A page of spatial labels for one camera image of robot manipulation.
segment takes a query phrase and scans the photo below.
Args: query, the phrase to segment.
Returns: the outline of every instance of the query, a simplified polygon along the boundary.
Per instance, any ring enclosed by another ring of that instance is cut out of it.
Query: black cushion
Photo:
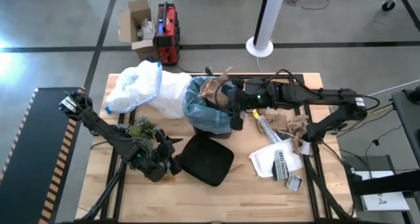
[[[216,187],[228,175],[234,153],[214,140],[194,135],[177,158],[184,171]]]

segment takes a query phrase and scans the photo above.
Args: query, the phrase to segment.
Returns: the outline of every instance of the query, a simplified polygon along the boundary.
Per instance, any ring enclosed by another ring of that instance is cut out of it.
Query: cardboard box
[[[119,14],[118,35],[120,42],[131,43],[131,49],[134,50],[140,60],[146,60],[146,57],[152,56],[158,59],[159,55],[154,46],[154,39],[139,41],[137,29],[141,22],[147,18],[153,21],[152,10],[147,0],[138,0],[129,2],[130,11],[121,11]]]

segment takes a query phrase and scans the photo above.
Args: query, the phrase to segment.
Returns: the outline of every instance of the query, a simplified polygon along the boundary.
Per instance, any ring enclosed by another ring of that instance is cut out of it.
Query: concrete floor
[[[0,0],[0,47],[94,47],[110,0]],[[116,0],[104,46],[125,45],[118,41],[118,14],[127,2]],[[177,6],[181,44],[245,43],[255,31],[262,0],[150,0],[153,7],[164,1]],[[310,7],[322,0],[302,0]],[[331,43],[371,41],[419,41],[416,29],[401,0],[393,11],[383,12],[384,0],[329,0],[322,11],[307,11],[283,5],[272,35],[275,43]],[[420,3],[408,0],[420,14]],[[263,72],[286,68],[292,72],[320,72],[325,88],[350,87],[371,94],[420,78],[419,46],[355,48],[275,49],[259,60]],[[83,86],[91,52],[0,53],[0,164],[5,161],[28,101],[36,87]],[[246,50],[181,51],[179,65],[201,71],[211,66],[218,72],[234,66],[235,72],[258,72],[257,61]],[[136,66],[139,59],[130,51],[101,52],[91,85],[90,97],[98,110],[109,73]],[[178,68],[167,68],[179,72]],[[379,93],[383,104],[390,93]],[[370,141],[400,122],[395,113],[339,139],[340,147],[364,154]],[[403,130],[384,137],[370,155],[390,154],[396,169],[417,168]],[[74,218],[89,157],[92,137],[84,129],[77,139],[73,162],[60,203],[59,221]],[[414,220],[417,207],[409,200]],[[403,223],[399,213],[358,212],[363,220]]]

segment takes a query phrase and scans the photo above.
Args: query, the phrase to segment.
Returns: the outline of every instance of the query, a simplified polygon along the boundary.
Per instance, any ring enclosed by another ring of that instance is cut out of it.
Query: white cylinder stand
[[[273,51],[271,35],[276,25],[283,0],[262,0],[257,29],[254,37],[248,39],[246,49],[249,54],[257,57],[269,56]]]

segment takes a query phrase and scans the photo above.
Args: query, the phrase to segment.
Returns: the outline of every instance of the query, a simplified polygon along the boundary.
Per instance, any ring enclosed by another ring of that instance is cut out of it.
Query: orange striped edge
[[[85,89],[80,88],[78,92],[85,93]],[[68,120],[67,130],[64,133],[63,142],[61,144],[60,152],[58,153],[57,163],[54,168],[54,173],[51,177],[51,183],[47,192],[47,197],[45,198],[44,207],[41,212],[41,217],[39,218],[38,224],[49,223],[54,210],[54,206],[58,205],[56,204],[56,197],[60,184],[63,182],[62,176],[64,173],[64,168],[66,167],[68,153],[72,145],[76,124],[76,121],[72,119]]]
[[[18,143],[19,136],[20,136],[20,134],[22,133],[22,130],[23,130],[24,125],[25,125],[25,122],[26,122],[26,118],[27,118],[27,117],[28,117],[28,115],[29,115],[29,111],[31,110],[32,103],[33,103],[33,100],[35,99],[35,96],[36,96],[37,92],[38,92],[38,89],[35,89],[35,90],[33,91],[33,93],[32,93],[32,97],[31,97],[31,100],[29,101],[29,105],[28,105],[28,107],[27,107],[27,109],[26,109],[26,111],[25,111],[24,118],[23,118],[22,122],[21,122],[21,123],[20,123],[20,125],[19,125],[19,129],[18,129],[18,132],[16,133],[16,137],[14,138],[14,140],[13,140],[13,144],[12,144],[12,146],[11,146],[11,148],[10,148],[10,151],[9,151],[9,153],[7,154],[6,163],[5,163],[5,165],[3,166],[3,169],[1,170],[1,173],[0,173],[0,183],[1,183],[1,181],[3,180],[3,178],[4,178],[4,176],[5,176],[5,173],[6,173],[6,171],[7,171],[7,167],[9,166],[9,163],[10,163],[10,162],[11,162],[11,160],[12,160],[13,151],[14,151],[14,150],[15,150],[15,148],[16,148],[16,144]]]

